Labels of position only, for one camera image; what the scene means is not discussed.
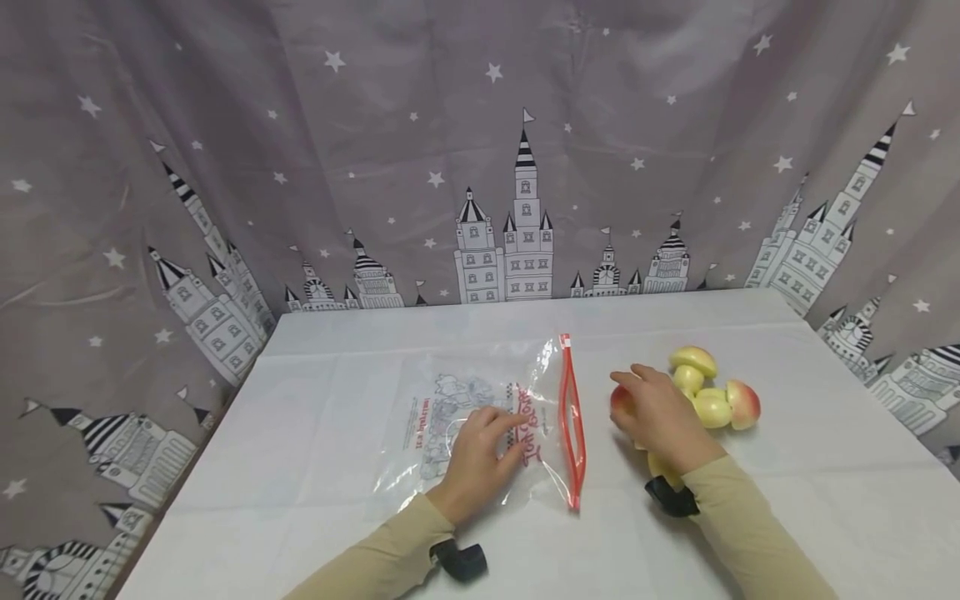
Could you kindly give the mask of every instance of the white tablecloth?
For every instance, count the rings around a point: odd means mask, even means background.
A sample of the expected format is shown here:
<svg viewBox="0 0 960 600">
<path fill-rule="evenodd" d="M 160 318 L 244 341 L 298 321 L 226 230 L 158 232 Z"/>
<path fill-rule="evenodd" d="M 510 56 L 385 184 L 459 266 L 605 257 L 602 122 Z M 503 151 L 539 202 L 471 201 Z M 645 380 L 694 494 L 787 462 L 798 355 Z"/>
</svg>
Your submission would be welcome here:
<svg viewBox="0 0 960 600">
<path fill-rule="evenodd" d="M 754 386 L 724 444 L 842 598 L 960 589 L 960 485 L 774 291 L 285 315 L 119 598 L 278 598 L 368 534 L 400 365 L 424 348 L 571 334 L 588 472 L 579 517 L 528 504 L 464 532 L 490 575 L 423 598 L 726 598 L 693 525 L 660 516 L 608 419 L 612 369 L 709 349 Z"/>
</svg>

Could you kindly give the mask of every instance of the ziplock bag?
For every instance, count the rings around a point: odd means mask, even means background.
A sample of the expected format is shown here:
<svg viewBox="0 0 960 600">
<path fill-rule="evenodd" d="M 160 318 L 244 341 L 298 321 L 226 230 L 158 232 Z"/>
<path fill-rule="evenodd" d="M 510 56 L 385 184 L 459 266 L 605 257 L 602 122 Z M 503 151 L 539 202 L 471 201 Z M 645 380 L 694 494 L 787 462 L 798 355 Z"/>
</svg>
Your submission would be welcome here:
<svg viewBox="0 0 960 600">
<path fill-rule="evenodd" d="M 422 350 L 404 362 L 373 487 L 371 518 L 385 518 L 440 483 L 460 427 L 495 406 L 530 420 L 504 436 L 523 462 L 499 504 L 530 499 L 580 510 L 587 448 L 568 335 L 546 342 Z"/>
</svg>

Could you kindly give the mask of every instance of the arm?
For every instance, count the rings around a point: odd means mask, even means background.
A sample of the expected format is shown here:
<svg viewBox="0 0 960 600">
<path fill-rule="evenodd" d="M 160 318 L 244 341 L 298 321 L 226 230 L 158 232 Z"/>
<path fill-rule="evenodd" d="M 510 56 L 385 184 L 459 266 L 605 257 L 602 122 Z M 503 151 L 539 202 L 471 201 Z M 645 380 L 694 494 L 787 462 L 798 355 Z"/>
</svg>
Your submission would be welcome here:
<svg viewBox="0 0 960 600">
<path fill-rule="evenodd" d="M 423 583 L 433 568 L 430 548 L 453 537 L 453 525 L 425 496 L 365 540 L 315 571 L 284 600 L 397 598 Z"/>
<path fill-rule="evenodd" d="M 748 600 L 837 597 L 733 458 L 714 460 L 683 479 L 700 507 L 692 520 Z"/>
</svg>

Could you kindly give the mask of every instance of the backdrop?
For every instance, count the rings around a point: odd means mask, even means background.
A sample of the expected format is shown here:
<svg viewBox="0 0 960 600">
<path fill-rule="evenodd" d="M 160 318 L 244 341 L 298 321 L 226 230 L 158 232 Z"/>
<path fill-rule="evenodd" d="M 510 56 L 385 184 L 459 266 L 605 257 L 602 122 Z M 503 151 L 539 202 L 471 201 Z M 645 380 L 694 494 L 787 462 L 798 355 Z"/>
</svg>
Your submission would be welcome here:
<svg viewBox="0 0 960 600">
<path fill-rule="evenodd" d="M 104 597 L 286 311 L 774 287 L 953 464 L 957 22 L 0 3 L 0 598 Z"/>
</svg>

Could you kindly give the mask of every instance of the white star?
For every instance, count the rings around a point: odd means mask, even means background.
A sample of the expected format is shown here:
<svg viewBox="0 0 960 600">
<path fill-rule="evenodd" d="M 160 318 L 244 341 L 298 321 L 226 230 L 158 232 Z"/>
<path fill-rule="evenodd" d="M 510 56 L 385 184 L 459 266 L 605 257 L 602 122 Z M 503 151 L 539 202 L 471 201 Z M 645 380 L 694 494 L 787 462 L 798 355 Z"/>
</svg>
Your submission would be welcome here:
<svg viewBox="0 0 960 600">
<path fill-rule="evenodd" d="M 103 252 L 103 255 L 110 267 L 119 267 L 121 270 L 124 268 L 123 260 L 126 256 L 118 252 L 117 249 L 111 248 L 110 252 Z"/>
<path fill-rule="evenodd" d="M 27 490 L 27 480 L 19 479 L 17 481 L 11 481 L 10 484 L 8 484 L 7 488 L 0 493 L 4 494 L 8 500 L 13 500 L 15 496 L 17 496 L 18 494 L 24 493 L 26 490 Z"/>
<path fill-rule="evenodd" d="M 97 118 L 97 111 L 103 110 L 102 108 L 93 104 L 93 100 L 89 96 L 77 96 L 77 98 L 80 100 L 80 110 L 89 112 L 90 116 L 94 119 Z"/>
<path fill-rule="evenodd" d="M 898 60 L 903 60 L 906 62 L 906 51 L 910 49 L 910 46 L 901 46 L 899 42 L 894 46 L 894 49 L 887 53 L 887 59 L 890 61 L 887 62 L 887 66 L 890 66 Z"/>
<path fill-rule="evenodd" d="M 495 84 L 497 78 L 503 79 L 503 75 L 500 74 L 499 64 L 494 65 L 492 62 L 488 62 L 487 65 L 490 66 L 490 68 L 487 70 L 487 77 L 490 78 L 491 84 Z"/>
<path fill-rule="evenodd" d="M 324 66 L 328 66 L 328 67 L 332 68 L 334 73 L 339 73 L 339 72 L 340 72 L 340 67 L 342 67 L 342 66 L 347 66 L 347 64 L 346 64 L 345 62 L 343 62 L 342 60 L 340 60 L 340 53 L 339 53 L 339 52 L 334 52 L 333 54 L 330 54 L 329 52 L 327 52 L 327 53 L 326 53 L 326 62 L 324 63 Z"/>
<path fill-rule="evenodd" d="M 760 35 L 760 41 L 754 46 L 756 50 L 756 55 L 760 56 L 760 53 L 770 47 L 770 40 L 773 39 L 773 36 Z"/>
<path fill-rule="evenodd" d="M 793 168 L 793 158 L 792 158 L 792 157 L 791 157 L 791 158 L 785 158 L 785 157 L 781 156 L 781 157 L 780 157 L 780 160 L 778 160 L 778 161 L 774 164 L 774 166 L 777 167 L 777 173 L 782 173 L 783 171 L 786 171 L 787 169 L 792 169 L 792 168 Z"/>
</svg>

